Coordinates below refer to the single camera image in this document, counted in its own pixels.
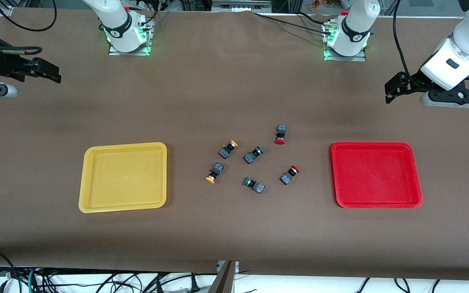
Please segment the red tray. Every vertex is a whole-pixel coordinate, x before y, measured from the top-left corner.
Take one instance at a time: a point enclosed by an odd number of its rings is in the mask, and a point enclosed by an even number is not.
[[[418,208],[423,203],[408,144],[337,142],[331,152],[335,198],[343,208]]]

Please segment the yellow tray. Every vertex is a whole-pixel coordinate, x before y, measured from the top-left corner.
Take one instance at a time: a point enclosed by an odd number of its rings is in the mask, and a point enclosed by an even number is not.
[[[167,148],[161,142],[94,146],[84,154],[83,213],[160,208],[166,202]]]

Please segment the brown table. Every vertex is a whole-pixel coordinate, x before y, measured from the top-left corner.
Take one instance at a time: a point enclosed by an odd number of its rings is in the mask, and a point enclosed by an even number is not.
[[[51,12],[13,18],[42,27]],[[413,72],[457,22],[399,19]],[[374,25],[366,63],[324,61],[316,33],[251,13],[170,13],[149,57],[108,56],[98,25],[81,10],[59,10],[42,33],[0,22],[2,39],[42,46],[63,75],[60,85],[1,78],[20,89],[0,100],[0,250],[16,265],[214,271],[235,259],[254,274],[469,279],[469,110],[423,107],[418,94],[385,104],[383,85],[402,70],[391,19]],[[283,146],[277,124],[288,126]],[[224,161],[230,139],[240,148]],[[79,211],[87,148],[154,141],[169,152],[163,208]],[[423,205],[340,208],[336,141],[409,143]],[[248,166],[241,157],[256,145],[266,153]],[[285,187],[292,164],[302,172]],[[246,176],[266,192],[242,186]]]

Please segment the white floor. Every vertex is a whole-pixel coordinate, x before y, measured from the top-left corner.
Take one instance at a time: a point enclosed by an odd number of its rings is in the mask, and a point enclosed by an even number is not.
[[[172,279],[179,275],[188,273],[175,273],[165,277],[164,280]],[[147,285],[156,274],[139,275],[143,285]],[[100,284],[109,275],[66,275],[54,276],[54,284]],[[114,280],[125,280],[130,274],[119,275]],[[210,286],[215,276],[197,276],[199,287]],[[0,277],[0,285],[6,280]],[[131,279],[128,284],[140,288],[139,282]],[[234,282],[234,293],[247,293],[256,289],[255,293],[355,293],[364,278],[330,278],[330,277],[298,277],[298,276],[264,276],[264,275],[237,275]],[[435,280],[408,279],[411,293],[430,293]],[[58,287],[59,293],[95,293],[98,286],[93,287]],[[106,285],[100,293],[109,293],[111,285]],[[175,282],[162,286],[164,292],[175,292],[184,288],[190,288],[190,278],[183,278]],[[28,288],[23,286],[23,292],[27,293]],[[8,283],[4,293],[18,293],[19,288],[15,280]],[[117,293],[138,293],[125,287]],[[372,278],[363,290],[363,293],[403,293],[393,282],[393,279]],[[437,286],[435,293],[469,293],[469,281],[442,280]]]

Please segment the blue cable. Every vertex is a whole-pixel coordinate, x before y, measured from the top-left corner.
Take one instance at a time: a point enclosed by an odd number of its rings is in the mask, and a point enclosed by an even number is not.
[[[32,292],[32,278],[34,276],[34,271],[35,271],[35,267],[30,271],[30,274],[28,275],[28,293],[33,293]]]

